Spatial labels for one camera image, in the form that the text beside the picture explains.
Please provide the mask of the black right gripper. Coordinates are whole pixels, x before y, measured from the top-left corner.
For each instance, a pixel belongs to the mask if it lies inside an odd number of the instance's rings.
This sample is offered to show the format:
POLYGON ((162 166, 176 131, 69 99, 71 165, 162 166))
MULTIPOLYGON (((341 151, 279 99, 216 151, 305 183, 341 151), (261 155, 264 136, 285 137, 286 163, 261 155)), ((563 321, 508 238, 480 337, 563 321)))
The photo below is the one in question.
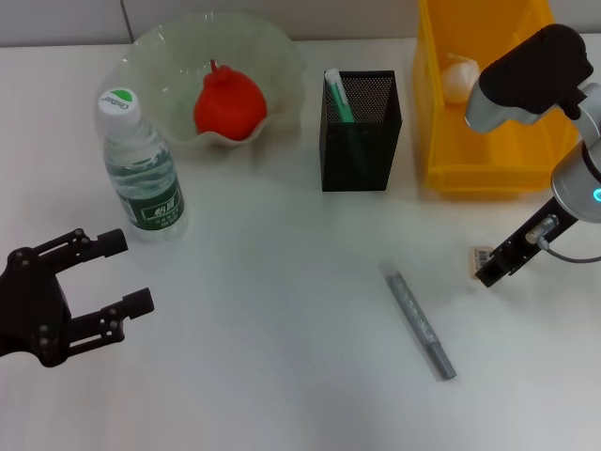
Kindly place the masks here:
POLYGON ((526 236, 549 216, 553 216, 557 224, 545 235, 548 242, 553 242, 578 221, 555 198, 551 198, 495 249, 492 258, 476 271, 476 278, 486 288, 491 288, 505 275, 512 274, 525 265, 540 251, 536 242, 529 243, 526 236))

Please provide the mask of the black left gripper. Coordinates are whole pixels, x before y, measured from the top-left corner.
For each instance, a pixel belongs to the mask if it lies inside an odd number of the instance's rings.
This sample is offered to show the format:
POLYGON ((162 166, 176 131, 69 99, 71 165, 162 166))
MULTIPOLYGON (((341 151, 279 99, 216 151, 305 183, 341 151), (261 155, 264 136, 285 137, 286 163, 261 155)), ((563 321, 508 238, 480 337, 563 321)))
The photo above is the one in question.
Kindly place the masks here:
POLYGON ((148 288, 96 312, 70 320, 56 274, 81 263, 128 250, 120 228, 95 240, 77 228, 37 247, 11 252, 1 274, 1 355, 26 352, 45 367, 63 364, 68 353, 84 353, 125 339, 124 319, 154 311, 148 288))

